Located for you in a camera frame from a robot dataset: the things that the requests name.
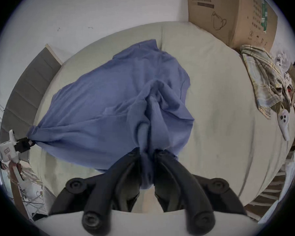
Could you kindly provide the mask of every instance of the gray headboard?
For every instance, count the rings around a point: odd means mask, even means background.
[[[9,130],[13,129],[15,138],[26,136],[40,102],[61,64],[45,47],[28,65],[17,81],[4,109],[0,143],[9,140]],[[22,153],[22,159],[28,161],[28,153]]]

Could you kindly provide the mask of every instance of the white mattress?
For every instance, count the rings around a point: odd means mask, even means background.
[[[186,106],[195,119],[179,161],[193,174],[226,179],[246,205],[274,178],[295,137],[295,113],[290,113],[286,142],[274,112],[267,120],[257,109],[252,85],[238,53],[210,33],[188,22],[154,23],[102,38],[65,62],[40,104],[35,124],[47,112],[52,96],[114,54],[140,41],[156,39],[158,47],[177,58],[189,74]],[[34,146],[30,164],[55,194],[73,177],[98,174],[73,165]]]

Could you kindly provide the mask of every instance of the blue fabric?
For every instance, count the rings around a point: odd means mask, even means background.
[[[27,137],[55,157],[99,170],[140,147],[141,187],[149,188],[154,150],[178,155],[189,139],[189,86],[188,74],[155,40],[137,43],[60,89]]]

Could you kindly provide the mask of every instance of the striped cloth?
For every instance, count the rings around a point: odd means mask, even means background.
[[[271,55],[264,49],[252,45],[240,47],[246,68],[254,88],[256,104],[268,119],[271,110],[279,113],[282,108],[290,112],[290,100],[284,77],[274,64]]]

